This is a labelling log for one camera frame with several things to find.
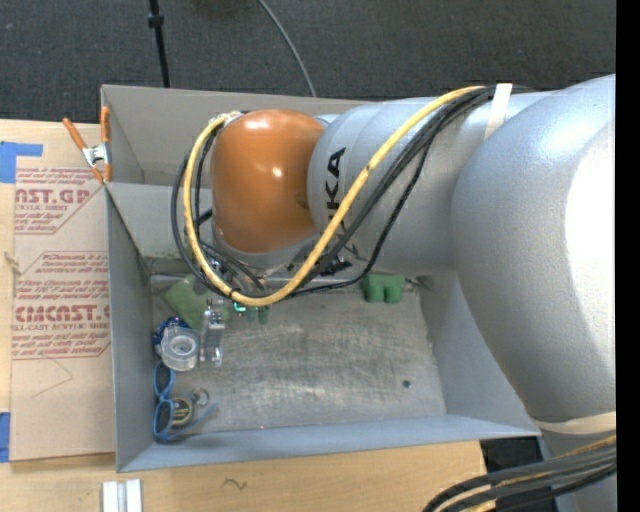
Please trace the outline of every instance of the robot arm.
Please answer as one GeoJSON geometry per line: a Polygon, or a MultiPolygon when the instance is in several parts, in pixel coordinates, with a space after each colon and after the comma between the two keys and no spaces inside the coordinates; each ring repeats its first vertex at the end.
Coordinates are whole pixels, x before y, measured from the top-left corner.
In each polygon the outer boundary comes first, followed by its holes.
{"type": "MultiPolygon", "coordinates": [[[[560,453],[616,428],[615,77],[501,103],[493,94],[368,104],[330,123],[291,111],[219,119],[199,139],[213,146],[217,258],[198,261],[222,295],[259,307],[317,289],[336,261],[360,275],[456,272],[560,453]],[[225,282],[211,260],[252,279],[225,282]],[[274,289],[278,273],[289,281],[274,289]]],[[[200,222],[190,193],[187,228],[200,222]]],[[[190,244],[197,254],[194,227],[190,244]]]]}

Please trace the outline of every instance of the cardboard box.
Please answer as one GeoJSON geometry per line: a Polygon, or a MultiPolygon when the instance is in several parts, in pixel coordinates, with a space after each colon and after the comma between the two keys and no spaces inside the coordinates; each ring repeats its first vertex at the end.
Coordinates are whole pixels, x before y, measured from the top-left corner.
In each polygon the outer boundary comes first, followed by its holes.
{"type": "MultiPolygon", "coordinates": [[[[80,125],[79,128],[88,143],[97,142],[97,126],[80,125]]],[[[18,157],[19,168],[86,169],[77,148],[59,123],[0,121],[0,139],[43,144],[41,157],[18,157]],[[49,158],[53,159],[52,163],[41,161],[49,158]]],[[[0,181],[0,414],[8,410],[12,391],[13,417],[19,433],[12,444],[12,458],[112,451],[110,347],[98,358],[60,360],[65,366],[77,364],[74,380],[57,387],[59,395],[51,404],[57,410],[53,413],[40,410],[42,400],[48,401],[52,396],[47,397],[49,392],[38,401],[21,392],[18,380],[10,387],[13,276],[15,273],[19,277],[17,271],[21,263],[15,260],[18,265],[14,267],[12,258],[7,259],[4,252],[15,256],[15,192],[14,183],[0,181]],[[82,412],[95,407],[100,407],[102,414],[92,416],[82,412]]],[[[88,216],[93,215],[96,222],[104,221],[99,211],[90,212],[88,216]]],[[[43,361],[38,359],[15,362],[18,375],[22,375],[20,381],[26,377],[38,381],[42,366],[43,361]]],[[[0,464],[2,504],[11,510],[80,511],[87,509],[87,503],[97,507],[101,483],[117,477],[113,463],[111,455],[94,455],[0,464]]],[[[215,502],[219,510],[237,510],[242,503],[245,509],[264,508],[267,504],[268,508],[281,511],[351,511],[417,509],[443,488],[482,473],[484,464],[478,443],[464,442],[304,460],[167,469],[128,476],[144,479],[144,505],[151,510],[183,510],[188,503],[191,510],[204,511],[210,510],[211,503],[215,502]]]]}
{"type": "Polygon", "coordinates": [[[444,274],[396,309],[343,290],[273,306],[262,328],[234,319],[222,367],[176,383],[181,393],[205,386],[218,411],[196,436],[155,442],[149,335],[174,313],[163,294],[185,272],[169,223],[171,184],[185,153],[220,112],[333,114],[354,103],[121,86],[104,86],[102,95],[112,120],[106,215],[118,470],[538,433],[455,275],[444,274]]]}
{"type": "MultiPolygon", "coordinates": [[[[78,129],[97,143],[98,126],[78,129]]],[[[15,231],[1,269],[10,458],[113,451],[105,191],[61,123],[1,121],[0,140],[5,204],[15,210],[2,216],[15,231]]]]}

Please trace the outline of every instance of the green plastic piece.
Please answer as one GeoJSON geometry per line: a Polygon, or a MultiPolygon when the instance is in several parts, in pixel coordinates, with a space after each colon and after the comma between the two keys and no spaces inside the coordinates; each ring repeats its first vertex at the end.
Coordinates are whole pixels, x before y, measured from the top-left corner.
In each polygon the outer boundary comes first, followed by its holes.
{"type": "MultiPolygon", "coordinates": [[[[164,300],[192,329],[200,329],[202,313],[207,309],[207,297],[211,294],[196,294],[193,291],[194,279],[194,276],[187,276],[179,283],[174,284],[165,292],[164,300]]],[[[225,304],[222,308],[222,320],[228,322],[230,319],[231,312],[228,305],[225,304]]]]}
{"type": "Polygon", "coordinates": [[[265,306],[264,308],[260,308],[258,310],[258,322],[261,325],[265,325],[269,321],[269,306],[265,306]]]}
{"type": "Polygon", "coordinates": [[[247,308],[247,320],[249,320],[249,322],[253,322],[256,319],[256,316],[258,316],[258,308],[256,306],[249,306],[247,308]]]}
{"type": "Polygon", "coordinates": [[[360,282],[367,302],[397,304],[402,301],[404,277],[395,274],[367,274],[360,282]]]}

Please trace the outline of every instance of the black cable bundle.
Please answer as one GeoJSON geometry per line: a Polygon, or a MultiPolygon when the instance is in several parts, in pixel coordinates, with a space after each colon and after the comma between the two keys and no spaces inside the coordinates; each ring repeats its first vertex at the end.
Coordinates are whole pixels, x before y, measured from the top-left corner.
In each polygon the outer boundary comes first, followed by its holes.
{"type": "Polygon", "coordinates": [[[169,89],[171,88],[169,64],[167,63],[167,52],[164,48],[164,37],[162,36],[164,16],[160,14],[160,4],[158,0],[149,0],[149,8],[149,28],[154,30],[156,34],[156,46],[158,47],[158,58],[160,59],[160,71],[162,72],[162,85],[169,89]]]}
{"type": "MultiPolygon", "coordinates": [[[[211,135],[205,142],[202,152],[198,159],[198,170],[197,170],[195,186],[194,186],[194,205],[193,205],[193,208],[195,210],[194,218],[197,219],[196,221],[197,240],[203,252],[213,260],[214,265],[218,267],[219,270],[226,271],[236,278],[239,276],[239,273],[242,273],[251,280],[251,282],[255,285],[255,287],[258,290],[264,291],[264,285],[260,282],[258,277],[246,265],[244,265],[242,262],[240,262],[233,256],[223,253],[219,249],[216,249],[211,245],[203,243],[200,240],[200,226],[207,220],[211,219],[213,216],[213,211],[211,209],[205,211],[202,215],[200,214],[200,187],[202,185],[202,170],[204,166],[204,160],[206,158],[207,153],[211,149],[211,146],[213,144],[213,141],[215,140],[215,136],[217,132],[218,130],[211,133],[211,135]]],[[[191,258],[191,255],[187,252],[184,246],[184,243],[182,242],[182,236],[180,233],[180,228],[178,226],[178,215],[177,215],[178,193],[180,191],[180,185],[182,184],[182,179],[184,177],[188,158],[189,158],[188,155],[185,156],[184,161],[180,166],[180,170],[176,175],[176,178],[173,183],[173,189],[171,191],[170,212],[171,212],[171,230],[173,232],[173,238],[176,242],[176,246],[178,248],[178,252],[180,253],[180,256],[182,257],[182,260],[185,262],[185,264],[187,265],[191,273],[196,277],[196,279],[198,279],[200,283],[205,285],[209,290],[213,291],[217,295],[224,296],[224,294],[222,294],[220,290],[218,290],[213,284],[209,282],[209,280],[202,273],[202,270],[194,264],[191,258]]]]}
{"type": "Polygon", "coordinates": [[[344,234],[340,237],[338,242],[331,248],[329,252],[325,256],[323,256],[320,261],[316,264],[316,268],[313,272],[310,272],[307,278],[304,280],[301,286],[308,284],[313,278],[324,272],[329,265],[336,259],[338,253],[344,248],[347,242],[351,239],[356,230],[360,227],[362,222],[369,215],[374,206],[378,203],[380,198],[384,195],[384,193],[389,189],[389,187],[393,184],[396,178],[405,170],[405,168],[411,163],[411,161],[422,151],[420,155],[420,160],[416,166],[416,170],[405,187],[400,200],[396,204],[391,216],[387,220],[384,229],[380,233],[378,237],[378,241],[373,249],[369,262],[365,266],[365,268],[360,272],[360,274],[348,281],[343,281],[341,283],[334,283],[329,285],[317,286],[313,288],[301,289],[293,292],[287,298],[300,297],[303,295],[309,295],[311,293],[316,293],[320,291],[326,290],[335,290],[338,288],[344,288],[345,286],[350,286],[352,284],[360,281],[364,276],[366,276],[373,266],[375,265],[378,256],[380,255],[380,251],[382,250],[382,246],[384,245],[391,228],[393,227],[396,219],[400,215],[402,208],[404,207],[409,195],[411,194],[413,188],[415,187],[418,179],[420,178],[420,174],[422,173],[422,168],[424,167],[424,162],[427,158],[427,154],[433,141],[436,136],[451,122],[453,122],[458,116],[462,113],[468,111],[470,108],[481,105],[482,103],[489,101],[492,97],[493,88],[484,87],[482,89],[478,89],[472,92],[461,96],[446,105],[442,106],[438,109],[432,117],[418,130],[415,136],[409,141],[409,143],[402,149],[398,157],[394,160],[392,165],[389,167],[387,172],[385,173],[382,180],[376,185],[373,193],[367,198],[367,201],[360,209],[358,214],[356,215],[353,222],[346,229],[344,234]]]}
{"type": "Polygon", "coordinates": [[[438,494],[423,512],[484,512],[492,502],[499,512],[518,510],[582,489],[611,476],[617,468],[614,434],[548,461],[466,480],[438,494]]]}

